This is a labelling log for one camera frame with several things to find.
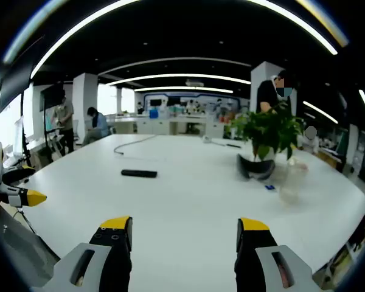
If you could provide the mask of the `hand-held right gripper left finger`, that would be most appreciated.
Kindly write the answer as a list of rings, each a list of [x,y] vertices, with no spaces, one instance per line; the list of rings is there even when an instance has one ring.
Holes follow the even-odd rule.
[[[130,216],[103,222],[89,243],[78,244],[54,266],[40,291],[128,291],[132,269]]]

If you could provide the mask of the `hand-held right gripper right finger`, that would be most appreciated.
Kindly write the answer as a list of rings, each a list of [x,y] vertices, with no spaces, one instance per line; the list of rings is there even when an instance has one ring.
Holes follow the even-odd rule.
[[[245,217],[237,224],[234,265],[238,291],[321,291],[311,268],[288,246],[278,245],[269,227]]]

